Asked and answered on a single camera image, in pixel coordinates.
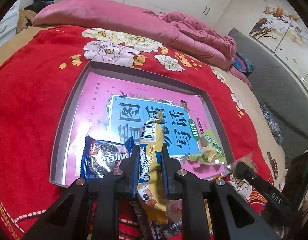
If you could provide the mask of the light green snack packet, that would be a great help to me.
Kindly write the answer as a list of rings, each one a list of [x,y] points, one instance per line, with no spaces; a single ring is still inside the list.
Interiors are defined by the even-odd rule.
[[[188,156],[189,163],[199,163],[200,165],[223,165],[226,156],[223,148],[219,144],[211,129],[207,129],[200,138],[203,146],[198,154]]]

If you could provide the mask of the yellow Alpenliebe candy packet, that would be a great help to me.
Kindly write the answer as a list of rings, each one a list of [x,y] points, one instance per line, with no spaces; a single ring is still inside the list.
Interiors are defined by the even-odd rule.
[[[164,130],[163,113],[160,111],[151,116],[139,131],[138,198],[148,220],[160,224],[168,222],[161,173]]]

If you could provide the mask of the clear oat crisp bag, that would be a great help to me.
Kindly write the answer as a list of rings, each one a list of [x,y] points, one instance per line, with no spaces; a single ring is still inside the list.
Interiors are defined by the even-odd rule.
[[[254,161],[252,160],[252,157],[253,157],[253,152],[237,159],[236,161],[234,161],[233,163],[231,164],[228,164],[226,166],[226,168],[234,173],[235,170],[236,170],[236,166],[238,165],[238,163],[245,163],[249,168],[251,168],[254,172],[258,172],[258,168],[257,168],[257,165],[254,163]]]

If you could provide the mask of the blue Oreo-style cookie packet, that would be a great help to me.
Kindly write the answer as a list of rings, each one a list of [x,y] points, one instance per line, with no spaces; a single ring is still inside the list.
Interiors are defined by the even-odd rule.
[[[121,144],[86,136],[81,157],[80,177],[86,181],[103,178],[109,172],[119,168],[122,160],[132,155],[134,145],[133,137]]]

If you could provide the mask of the clear red date snack bag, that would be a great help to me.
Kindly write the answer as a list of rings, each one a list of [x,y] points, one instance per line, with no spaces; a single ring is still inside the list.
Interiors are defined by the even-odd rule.
[[[183,230],[182,220],[182,200],[168,200],[166,206],[166,215],[168,222],[164,225],[163,233],[166,238],[179,235]]]

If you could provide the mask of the dark shallow box tray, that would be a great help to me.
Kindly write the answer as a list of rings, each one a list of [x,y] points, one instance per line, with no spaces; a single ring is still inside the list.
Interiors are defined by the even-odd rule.
[[[182,168],[204,179],[230,174],[232,149],[206,91],[158,74],[90,62],[63,109],[49,181],[67,187],[80,176],[86,137],[138,143],[141,126],[158,112],[163,114],[164,144]]]

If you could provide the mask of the Snickers chocolate bar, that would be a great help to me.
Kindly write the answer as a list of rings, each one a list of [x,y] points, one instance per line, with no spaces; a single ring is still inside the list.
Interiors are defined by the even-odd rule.
[[[174,237],[174,233],[172,232],[169,224],[162,224],[155,222],[154,220],[150,220],[148,225],[152,239],[170,239]]]

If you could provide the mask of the pink and blue book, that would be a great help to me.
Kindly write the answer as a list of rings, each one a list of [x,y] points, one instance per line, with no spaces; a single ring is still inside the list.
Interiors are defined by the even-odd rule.
[[[185,158],[198,154],[200,138],[207,129],[219,135],[202,95],[180,93],[88,72],[78,94],[78,106],[68,138],[64,185],[80,176],[85,137],[123,144],[133,137],[139,142],[139,130],[149,117],[163,113],[164,144],[170,156],[198,178],[211,179],[226,173],[225,165],[188,163]]]

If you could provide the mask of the red floral blanket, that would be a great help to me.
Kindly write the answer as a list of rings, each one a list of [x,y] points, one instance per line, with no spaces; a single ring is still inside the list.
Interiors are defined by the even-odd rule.
[[[60,25],[23,30],[0,48],[0,239],[20,239],[59,197],[49,182],[56,129],[69,94],[88,60],[84,46],[110,33]],[[234,157],[253,155],[258,173],[273,182],[257,128],[243,101],[247,85],[230,72],[162,44],[129,47],[130,68],[164,75],[205,90],[223,122]]]

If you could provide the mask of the pink quilt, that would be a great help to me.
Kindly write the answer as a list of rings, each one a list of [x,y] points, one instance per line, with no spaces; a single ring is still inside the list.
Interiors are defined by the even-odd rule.
[[[236,43],[198,18],[184,12],[153,11],[107,0],[66,0],[42,9],[35,25],[98,27],[143,36],[164,43],[222,70],[230,71],[248,87],[251,83],[234,67]]]

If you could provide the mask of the white drawer cabinet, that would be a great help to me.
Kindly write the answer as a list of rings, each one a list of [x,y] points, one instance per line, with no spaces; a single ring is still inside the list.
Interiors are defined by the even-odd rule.
[[[16,35],[19,5],[20,0],[17,0],[0,21],[0,47]]]

